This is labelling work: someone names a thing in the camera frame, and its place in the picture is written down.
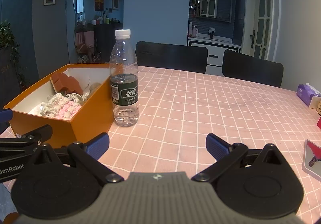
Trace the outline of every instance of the table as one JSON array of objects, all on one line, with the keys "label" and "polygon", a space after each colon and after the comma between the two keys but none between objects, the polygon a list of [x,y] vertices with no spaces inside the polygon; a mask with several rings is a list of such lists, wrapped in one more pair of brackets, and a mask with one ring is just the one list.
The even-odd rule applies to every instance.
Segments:
[{"label": "table", "polygon": [[[293,91],[238,79],[139,67],[138,123],[115,123],[110,148],[99,159],[124,178],[131,171],[185,171],[188,177],[215,162],[205,148],[208,133],[250,149],[274,143],[304,187],[298,216],[321,216],[321,182],[302,171],[303,144],[321,146],[320,116]],[[7,129],[1,137],[14,137]],[[13,181],[5,183],[10,190]]]}]

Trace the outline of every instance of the orange box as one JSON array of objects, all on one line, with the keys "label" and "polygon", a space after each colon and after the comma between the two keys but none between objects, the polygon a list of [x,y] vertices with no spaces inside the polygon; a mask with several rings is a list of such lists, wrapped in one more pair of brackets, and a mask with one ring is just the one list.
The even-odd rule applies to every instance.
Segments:
[{"label": "orange box", "polygon": [[75,141],[85,143],[102,132],[108,132],[114,121],[109,64],[72,64],[56,72],[73,76],[83,90],[87,88],[89,91],[88,85],[95,82],[101,83],[101,86],[69,121],[29,114],[35,106],[55,94],[50,82],[51,74],[46,76],[4,107],[13,111],[10,125],[16,136],[49,124],[53,134],[47,143],[53,148],[60,148]]}]

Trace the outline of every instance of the countertop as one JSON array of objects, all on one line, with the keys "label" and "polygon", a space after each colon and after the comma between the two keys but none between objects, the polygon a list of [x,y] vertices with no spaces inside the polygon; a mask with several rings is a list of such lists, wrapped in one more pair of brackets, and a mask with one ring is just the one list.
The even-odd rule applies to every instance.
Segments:
[{"label": "countertop", "polygon": [[220,39],[215,39],[215,38],[210,39],[210,38],[206,38],[206,37],[188,37],[188,40],[207,42],[207,43],[216,43],[216,44],[221,44],[221,45],[225,45],[225,46],[232,46],[232,47],[241,48],[240,45],[234,44],[231,41],[220,40]]},{"label": "countertop", "polygon": [[[205,147],[208,133],[250,149],[274,143],[304,187],[297,215],[306,224],[320,217],[321,182],[302,171],[304,141],[321,145],[320,116],[295,92],[153,67],[139,67],[138,78],[138,123],[111,126],[102,164],[125,179],[130,172],[185,171],[192,177],[216,162]],[[11,128],[1,137],[14,137]],[[10,190],[13,183],[4,184]]]}]

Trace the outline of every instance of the chair backrest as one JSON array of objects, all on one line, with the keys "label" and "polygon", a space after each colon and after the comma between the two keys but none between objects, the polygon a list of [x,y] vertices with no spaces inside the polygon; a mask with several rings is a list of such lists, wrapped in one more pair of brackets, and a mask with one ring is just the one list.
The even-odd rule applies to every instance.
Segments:
[{"label": "chair backrest", "polygon": [[280,87],[283,65],[227,49],[224,52],[222,73],[226,77]]},{"label": "chair backrest", "polygon": [[207,48],[140,41],[136,44],[139,66],[205,73]]}]

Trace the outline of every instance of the bottle cap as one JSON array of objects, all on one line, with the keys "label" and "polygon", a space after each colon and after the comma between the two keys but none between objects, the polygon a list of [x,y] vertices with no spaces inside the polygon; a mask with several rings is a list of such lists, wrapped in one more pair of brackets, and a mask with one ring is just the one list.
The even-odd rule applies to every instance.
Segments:
[{"label": "bottle cap", "polygon": [[116,39],[128,39],[130,38],[130,29],[115,30]]}]

